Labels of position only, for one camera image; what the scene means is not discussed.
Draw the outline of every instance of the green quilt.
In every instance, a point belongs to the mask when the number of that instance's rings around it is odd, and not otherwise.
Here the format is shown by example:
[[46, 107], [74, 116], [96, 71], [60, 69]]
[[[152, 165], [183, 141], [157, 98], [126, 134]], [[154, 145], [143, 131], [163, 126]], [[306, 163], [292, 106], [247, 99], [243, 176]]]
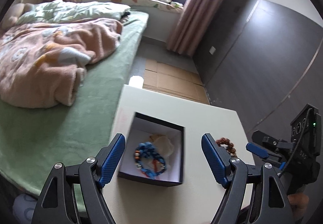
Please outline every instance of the green quilt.
[[120, 46], [88, 67], [72, 107], [24, 109], [0, 100], [0, 173], [7, 180], [38, 196], [55, 163], [79, 164], [110, 143], [121, 90], [147, 20], [148, 14], [131, 12]]

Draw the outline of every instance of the blue beaded bracelet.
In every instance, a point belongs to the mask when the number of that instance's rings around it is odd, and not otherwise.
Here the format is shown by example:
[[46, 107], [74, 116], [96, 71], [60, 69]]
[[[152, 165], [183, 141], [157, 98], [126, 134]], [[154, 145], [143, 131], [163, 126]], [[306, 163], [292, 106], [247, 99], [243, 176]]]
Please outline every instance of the blue beaded bracelet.
[[[152, 157], [153, 162], [156, 161], [161, 164], [160, 166], [161, 170], [158, 172], [154, 172], [148, 168], [144, 168], [143, 163], [141, 162], [142, 157], [144, 158]], [[156, 148], [150, 142], [140, 143], [135, 151], [134, 158], [135, 158], [136, 167], [151, 179], [154, 179], [155, 177], [157, 177], [158, 175], [166, 171], [166, 162], [164, 158], [159, 153], [156, 152]]]

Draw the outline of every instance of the white table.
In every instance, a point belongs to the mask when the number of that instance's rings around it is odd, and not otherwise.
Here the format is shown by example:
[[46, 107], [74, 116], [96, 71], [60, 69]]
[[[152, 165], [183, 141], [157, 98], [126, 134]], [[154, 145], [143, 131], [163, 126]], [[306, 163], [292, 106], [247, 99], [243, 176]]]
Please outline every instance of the white table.
[[[103, 189], [104, 199], [117, 224], [203, 224], [210, 223], [222, 200], [218, 184], [201, 149], [201, 137], [229, 138], [245, 163], [254, 164], [246, 151], [247, 138], [235, 111], [208, 106], [125, 85], [119, 101], [112, 136], [127, 137], [134, 112], [185, 127], [184, 183], [161, 187], [117, 177]], [[243, 206], [250, 202], [247, 185]]]

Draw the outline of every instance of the stuffed toy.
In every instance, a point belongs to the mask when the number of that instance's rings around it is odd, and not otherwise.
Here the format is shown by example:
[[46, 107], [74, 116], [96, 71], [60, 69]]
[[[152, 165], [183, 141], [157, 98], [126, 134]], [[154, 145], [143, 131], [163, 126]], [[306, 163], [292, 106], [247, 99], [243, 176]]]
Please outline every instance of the stuffed toy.
[[33, 4], [30, 3], [18, 3], [11, 6], [1, 22], [1, 29], [4, 31], [9, 30], [11, 27], [16, 25], [17, 20], [24, 13], [31, 11], [34, 8]]

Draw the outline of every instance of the silver bolt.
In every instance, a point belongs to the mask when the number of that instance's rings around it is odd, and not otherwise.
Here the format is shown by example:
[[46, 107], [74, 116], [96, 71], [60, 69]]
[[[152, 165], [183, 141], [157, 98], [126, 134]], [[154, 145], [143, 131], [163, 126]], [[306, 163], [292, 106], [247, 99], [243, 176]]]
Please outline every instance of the silver bolt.
[[61, 168], [63, 165], [62, 165], [62, 163], [56, 163], [55, 164], [55, 166], [54, 166], [54, 168], [56, 168], [56, 169], [59, 169], [59, 168]]
[[271, 165], [271, 163], [265, 163], [264, 167], [268, 168], [268, 169], [271, 169], [273, 166]]
[[89, 157], [86, 162], [89, 164], [92, 164], [95, 161], [95, 158], [93, 156]]
[[231, 158], [231, 161], [232, 161], [233, 163], [236, 163], [236, 164], [240, 163], [240, 159], [239, 159], [239, 158], [237, 158], [237, 157], [233, 157], [233, 158]]

